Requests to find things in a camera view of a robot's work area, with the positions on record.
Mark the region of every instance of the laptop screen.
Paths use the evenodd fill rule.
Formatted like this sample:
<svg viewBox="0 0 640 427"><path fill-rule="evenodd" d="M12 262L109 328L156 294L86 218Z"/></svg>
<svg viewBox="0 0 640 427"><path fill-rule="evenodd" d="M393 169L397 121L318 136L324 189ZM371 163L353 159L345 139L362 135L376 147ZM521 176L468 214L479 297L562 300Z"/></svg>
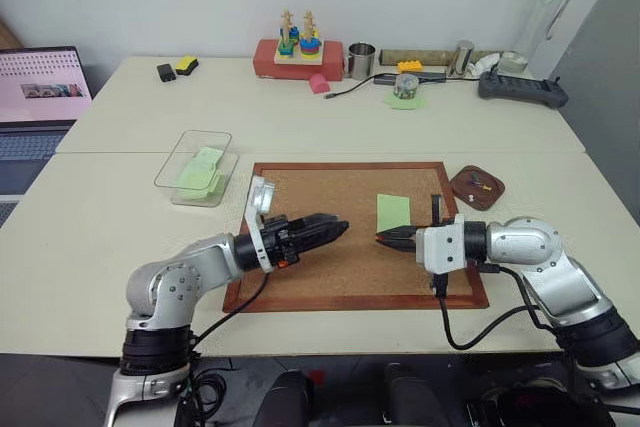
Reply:
<svg viewBox="0 0 640 427"><path fill-rule="evenodd" d="M75 120L90 103L75 48L0 50L0 122Z"/></svg>

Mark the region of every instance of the black controller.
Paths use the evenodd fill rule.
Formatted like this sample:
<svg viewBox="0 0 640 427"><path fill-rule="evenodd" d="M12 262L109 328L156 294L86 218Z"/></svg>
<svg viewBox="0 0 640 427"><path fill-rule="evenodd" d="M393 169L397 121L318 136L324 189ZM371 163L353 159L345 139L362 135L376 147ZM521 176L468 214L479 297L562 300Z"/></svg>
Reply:
<svg viewBox="0 0 640 427"><path fill-rule="evenodd" d="M483 99L506 99L542 102L552 109L559 109L569 100L567 93L553 80L529 80L498 75L495 70L480 76L478 95Z"/></svg>

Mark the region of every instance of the laptop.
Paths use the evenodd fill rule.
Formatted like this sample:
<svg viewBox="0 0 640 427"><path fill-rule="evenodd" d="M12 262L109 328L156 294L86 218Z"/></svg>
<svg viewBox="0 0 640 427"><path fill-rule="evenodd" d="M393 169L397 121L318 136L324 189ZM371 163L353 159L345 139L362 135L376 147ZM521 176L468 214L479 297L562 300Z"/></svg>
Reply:
<svg viewBox="0 0 640 427"><path fill-rule="evenodd" d="M75 47L0 50L0 226L90 103Z"/></svg>

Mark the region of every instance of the white table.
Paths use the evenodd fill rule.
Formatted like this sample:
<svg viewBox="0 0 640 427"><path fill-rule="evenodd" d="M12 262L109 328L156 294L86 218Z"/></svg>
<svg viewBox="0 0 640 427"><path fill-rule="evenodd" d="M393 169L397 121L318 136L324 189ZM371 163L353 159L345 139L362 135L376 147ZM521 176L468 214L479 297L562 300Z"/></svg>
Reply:
<svg viewBox="0 0 640 427"><path fill-rule="evenodd" d="M58 152L168 152L189 129L230 132L238 153L584 152L557 111L483 100L476 82L421 86L427 107L396 111L383 103L390 87L327 100L304 81L257 78L250 59L200 59L162 83L156 65L175 60L125 60Z"/></svg>
<svg viewBox="0 0 640 427"><path fill-rule="evenodd" d="M640 332L640 229L585 154L243 155L215 209L172 205L153 185L164 158L54 156L0 231L0 351L119 356L130 272L198 238L237 233L256 161L442 160L450 177L464 165L478 165L501 178L507 190L487 212L458 202L460 211L471 219L505 221L527 214L551 223L570 254ZM304 268L304 257L292 268ZM491 307L451 313L459 341L522 303L509 277L484 275L483 280ZM223 315L224 292L218 289L200 301L196 332ZM206 355L225 356L451 351L436 310L241 314L201 348ZM519 314L474 351L555 348L548 334L535 331Z"/></svg>

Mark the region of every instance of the silver cylinder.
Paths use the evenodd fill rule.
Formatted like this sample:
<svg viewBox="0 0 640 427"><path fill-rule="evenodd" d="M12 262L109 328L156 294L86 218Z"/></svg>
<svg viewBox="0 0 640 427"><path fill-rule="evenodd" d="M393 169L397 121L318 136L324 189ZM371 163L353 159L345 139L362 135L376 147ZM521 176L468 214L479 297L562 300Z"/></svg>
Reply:
<svg viewBox="0 0 640 427"><path fill-rule="evenodd" d="M467 66L469 65L469 60L471 60L473 49L475 49L475 45L469 40L458 42L456 52L447 66L447 77L464 77L464 74L467 73Z"/></svg>
<svg viewBox="0 0 640 427"><path fill-rule="evenodd" d="M349 77L364 80L371 76L376 48L371 44L358 42L349 46Z"/></svg>

